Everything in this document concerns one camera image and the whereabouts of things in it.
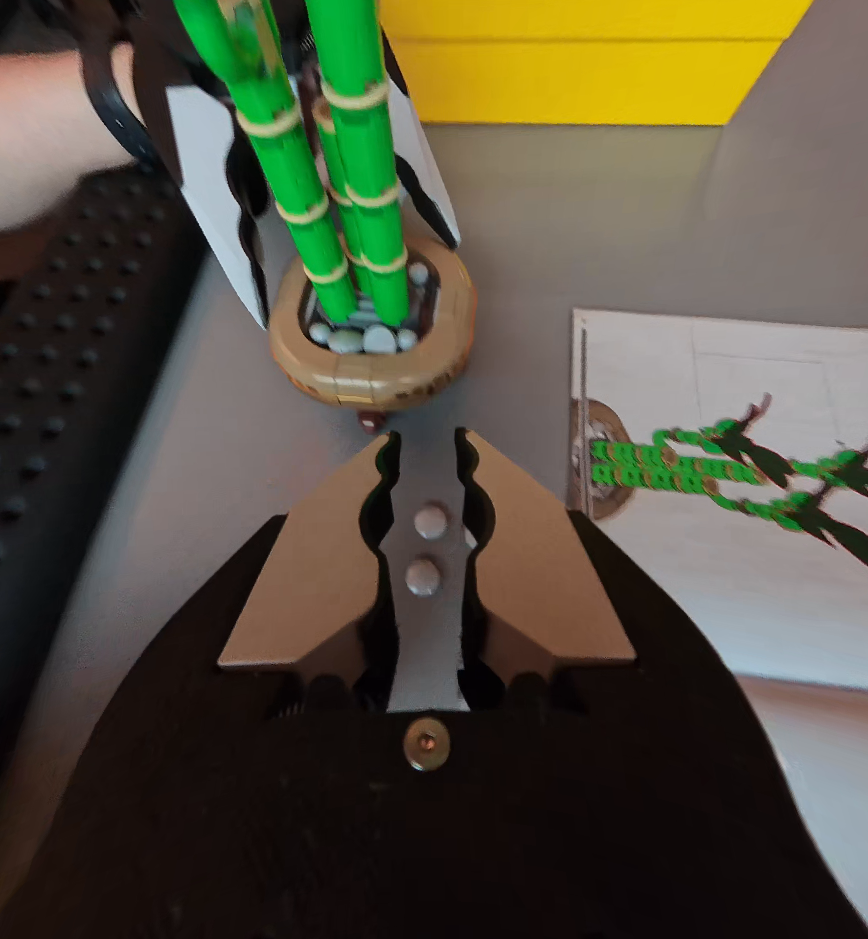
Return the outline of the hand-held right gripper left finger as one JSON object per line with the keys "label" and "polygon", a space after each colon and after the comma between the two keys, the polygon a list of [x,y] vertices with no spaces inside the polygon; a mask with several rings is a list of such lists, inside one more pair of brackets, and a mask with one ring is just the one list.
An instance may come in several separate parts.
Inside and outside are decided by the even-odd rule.
{"label": "hand-held right gripper left finger", "polygon": [[370,711],[389,705],[399,655],[389,565],[401,438],[381,434],[283,517],[220,652],[224,671],[339,679]]}

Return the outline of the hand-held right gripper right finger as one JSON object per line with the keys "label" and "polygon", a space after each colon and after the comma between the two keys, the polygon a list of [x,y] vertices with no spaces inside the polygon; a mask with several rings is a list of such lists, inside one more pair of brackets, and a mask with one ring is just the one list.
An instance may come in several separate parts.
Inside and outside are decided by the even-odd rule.
{"label": "hand-held right gripper right finger", "polygon": [[572,669],[624,667],[637,653],[569,510],[475,431],[455,430],[467,557],[457,682],[472,711],[514,682],[552,685]]}

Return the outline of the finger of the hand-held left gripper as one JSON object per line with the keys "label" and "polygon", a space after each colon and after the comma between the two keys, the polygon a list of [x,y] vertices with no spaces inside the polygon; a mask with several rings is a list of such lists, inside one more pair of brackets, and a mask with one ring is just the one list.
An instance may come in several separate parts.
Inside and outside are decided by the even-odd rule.
{"label": "finger of the hand-held left gripper", "polygon": [[395,169],[401,186],[428,228],[451,251],[461,238],[450,197],[413,102],[390,95]]}
{"label": "finger of the hand-held left gripper", "polygon": [[196,86],[166,88],[182,173],[181,192],[209,248],[244,307],[266,326],[266,284],[253,249],[242,244],[240,223],[251,211],[240,205],[228,180],[235,144],[229,109]]}

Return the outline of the cluster of white lego pebbles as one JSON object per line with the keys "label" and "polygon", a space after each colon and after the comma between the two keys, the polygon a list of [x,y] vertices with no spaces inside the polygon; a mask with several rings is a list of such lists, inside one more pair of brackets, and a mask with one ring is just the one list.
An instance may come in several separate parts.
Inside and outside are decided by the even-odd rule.
{"label": "cluster of white lego pebbles", "polygon": [[446,586],[463,581],[467,560],[477,546],[475,535],[445,503],[428,501],[412,520],[414,541],[404,565],[410,594],[431,599]]}

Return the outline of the green lego bamboo plant model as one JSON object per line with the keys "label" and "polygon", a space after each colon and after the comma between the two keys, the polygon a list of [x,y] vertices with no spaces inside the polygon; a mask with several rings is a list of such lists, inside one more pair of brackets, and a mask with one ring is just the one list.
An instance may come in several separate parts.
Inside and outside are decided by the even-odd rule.
{"label": "green lego bamboo plant model", "polygon": [[411,95],[379,4],[174,3],[232,114],[228,180],[251,211],[240,236],[263,270],[274,359],[376,432],[459,375],[476,307],[396,173],[390,95]]}

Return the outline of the person's left forearm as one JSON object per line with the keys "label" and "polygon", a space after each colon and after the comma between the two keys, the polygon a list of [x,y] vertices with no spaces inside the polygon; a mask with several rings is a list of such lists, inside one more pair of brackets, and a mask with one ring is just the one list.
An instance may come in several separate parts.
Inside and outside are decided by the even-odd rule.
{"label": "person's left forearm", "polygon": [[134,162],[88,99],[81,53],[0,54],[0,232],[46,214],[81,177]]}

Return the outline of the lego instruction booklet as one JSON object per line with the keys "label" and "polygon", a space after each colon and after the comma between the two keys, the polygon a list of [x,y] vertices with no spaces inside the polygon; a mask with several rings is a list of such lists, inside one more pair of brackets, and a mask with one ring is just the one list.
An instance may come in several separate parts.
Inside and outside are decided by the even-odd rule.
{"label": "lego instruction booklet", "polygon": [[868,688],[868,330],[575,309],[569,507],[732,671]]}

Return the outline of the black wristband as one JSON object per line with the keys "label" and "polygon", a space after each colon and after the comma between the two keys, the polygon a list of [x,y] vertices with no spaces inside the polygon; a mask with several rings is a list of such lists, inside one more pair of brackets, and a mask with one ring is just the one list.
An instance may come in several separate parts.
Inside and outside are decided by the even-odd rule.
{"label": "black wristband", "polygon": [[123,99],[114,77],[113,42],[94,38],[81,46],[85,90],[101,123],[146,172],[160,167],[160,155],[146,126]]}

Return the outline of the stacked yellow storage bins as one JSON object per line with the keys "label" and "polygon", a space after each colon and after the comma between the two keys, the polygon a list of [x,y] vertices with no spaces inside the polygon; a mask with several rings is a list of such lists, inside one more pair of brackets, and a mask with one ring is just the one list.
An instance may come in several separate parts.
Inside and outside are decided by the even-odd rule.
{"label": "stacked yellow storage bins", "polygon": [[726,125],[810,1],[382,1],[420,118]]}

